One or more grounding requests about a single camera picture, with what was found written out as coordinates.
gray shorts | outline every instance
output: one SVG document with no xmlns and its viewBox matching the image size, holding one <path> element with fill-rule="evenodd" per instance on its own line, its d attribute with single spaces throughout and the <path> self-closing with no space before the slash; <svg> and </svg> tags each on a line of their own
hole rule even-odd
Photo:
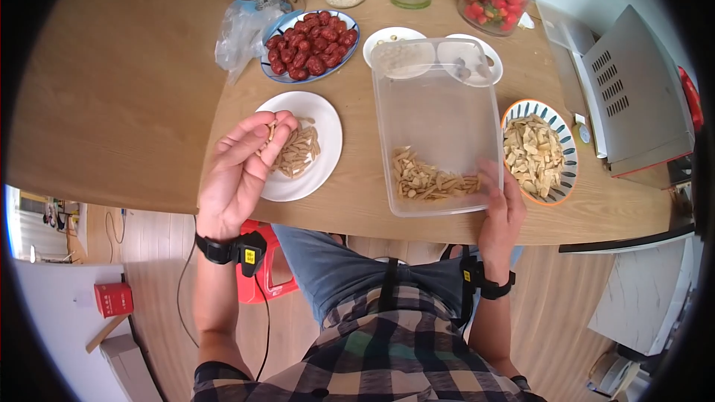
<svg viewBox="0 0 715 402">
<path fill-rule="evenodd" d="M 382 285 L 388 264 L 359 255 L 321 231 L 303 230 L 273 224 L 285 259 L 298 287 L 312 308 L 313 317 L 322 329 L 327 312 L 347 297 Z M 511 252 L 511 267 L 521 256 L 522 246 Z M 477 246 L 469 253 L 479 257 Z M 462 275 L 460 258 L 423 265 L 398 265 L 399 282 L 415 283 L 441 299 L 456 316 L 462 308 Z M 474 297 L 479 301 L 479 290 Z"/>
</svg>

clear plastic container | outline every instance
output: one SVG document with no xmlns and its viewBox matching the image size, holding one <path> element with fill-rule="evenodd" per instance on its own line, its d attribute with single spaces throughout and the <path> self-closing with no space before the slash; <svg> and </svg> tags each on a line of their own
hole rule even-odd
<svg viewBox="0 0 715 402">
<path fill-rule="evenodd" d="M 503 138 L 487 59 L 477 41 L 455 38 L 386 42 L 372 51 L 372 86 L 382 165 L 393 214 L 403 218 L 484 210 L 491 186 L 503 189 Z M 437 201 L 398 195 L 393 152 L 446 173 L 479 175 L 480 190 Z"/>
</svg>

right hand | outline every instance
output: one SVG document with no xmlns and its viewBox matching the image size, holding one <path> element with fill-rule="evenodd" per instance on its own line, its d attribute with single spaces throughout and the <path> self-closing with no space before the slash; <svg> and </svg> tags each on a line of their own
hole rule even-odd
<svg viewBox="0 0 715 402">
<path fill-rule="evenodd" d="M 496 172 L 497 165 L 491 165 Z M 479 254 L 489 281 L 504 285 L 509 280 L 511 251 L 526 218 L 526 205 L 521 197 L 519 182 L 504 167 L 504 191 L 497 186 L 489 190 L 487 219 L 479 235 Z"/>
<path fill-rule="evenodd" d="M 273 140 L 259 157 L 255 152 L 268 141 L 267 125 L 273 120 L 278 120 Z M 199 236 L 223 242 L 241 234 L 241 225 L 256 208 L 273 161 L 296 128 L 298 120 L 289 111 L 255 112 L 216 143 L 199 195 Z"/>
</svg>

blue patterned bowl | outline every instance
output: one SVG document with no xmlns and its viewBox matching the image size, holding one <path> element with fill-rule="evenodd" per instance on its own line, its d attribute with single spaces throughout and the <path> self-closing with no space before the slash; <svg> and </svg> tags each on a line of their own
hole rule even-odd
<svg viewBox="0 0 715 402">
<path fill-rule="evenodd" d="M 523 188 L 521 192 L 526 197 L 541 205 L 557 205 L 565 201 L 576 186 L 576 175 L 578 174 L 578 156 L 576 154 L 576 143 L 573 141 L 571 129 L 566 121 L 561 118 L 558 112 L 548 105 L 538 100 L 520 100 L 509 106 L 501 119 L 501 129 L 506 130 L 506 124 L 513 118 L 525 117 L 535 113 L 549 124 L 549 126 L 559 134 L 559 141 L 563 147 L 563 156 L 566 161 L 561 171 L 561 185 L 558 188 L 551 188 L 549 194 L 542 198 L 539 194 L 527 192 Z"/>
<path fill-rule="evenodd" d="M 341 68 L 345 62 L 350 59 L 351 56 L 353 56 L 353 53 L 355 52 L 356 49 L 358 49 L 358 44 L 360 44 L 360 27 L 358 27 L 357 22 L 355 22 L 355 19 L 352 17 L 346 15 L 342 11 L 336 11 L 336 10 L 314 10 L 310 11 L 309 13 L 320 13 L 321 11 L 327 11 L 330 13 L 331 16 L 338 16 L 340 20 L 344 20 L 345 24 L 347 25 L 347 29 L 351 30 L 354 29 L 356 30 L 357 33 L 357 40 L 355 41 L 355 44 L 353 44 L 352 47 L 347 51 L 347 54 L 343 57 L 343 60 L 340 61 L 340 64 L 333 68 L 328 68 L 325 70 L 325 73 L 323 73 L 320 76 L 309 76 L 308 79 L 306 80 L 294 80 L 290 76 L 288 76 L 288 72 L 283 73 L 282 75 L 276 75 L 273 73 L 273 70 L 270 68 L 270 63 L 268 62 L 268 54 L 266 53 L 265 55 L 261 56 L 261 69 L 263 69 L 263 73 L 265 73 L 266 76 L 268 76 L 270 79 L 273 81 L 276 81 L 278 83 L 283 83 L 283 84 L 293 84 L 293 83 L 309 83 L 310 81 L 315 81 L 319 80 L 322 77 L 326 77 L 329 74 L 335 72 L 335 70 Z M 298 22 L 299 20 L 303 20 L 303 16 L 305 16 L 308 13 L 303 13 L 300 14 L 292 19 L 286 20 L 285 22 L 281 22 L 280 26 L 275 29 L 274 32 L 268 35 L 265 40 L 271 39 L 275 35 L 282 35 L 284 31 L 286 31 L 288 28 L 293 28 L 295 26 L 295 23 Z"/>
</svg>

red plastic stool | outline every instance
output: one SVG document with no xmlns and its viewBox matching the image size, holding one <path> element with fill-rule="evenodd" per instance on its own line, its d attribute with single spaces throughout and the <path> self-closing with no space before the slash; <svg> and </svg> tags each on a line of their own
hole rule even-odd
<svg viewBox="0 0 715 402">
<path fill-rule="evenodd" d="M 281 295 L 286 295 L 294 290 L 298 290 L 298 284 L 295 283 L 295 278 L 291 278 L 287 283 L 273 285 L 271 278 L 271 270 L 273 269 L 273 253 L 276 247 L 280 247 L 278 238 L 273 233 L 273 228 L 269 225 L 258 227 L 258 222 L 255 220 L 246 220 L 241 226 L 241 234 L 257 231 L 266 240 L 268 244 L 266 255 L 263 258 L 261 268 L 256 272 L 256 278 L 265 293 L 267 300 L 275 299 Z M 236 281 L 238 282 L 238 301 L 241 303 L 255 304 L 263 303 L 263 295 L 254 278 L 246 278 L 241 272 L 241 265 L 236 265 Z"/>
</svg>

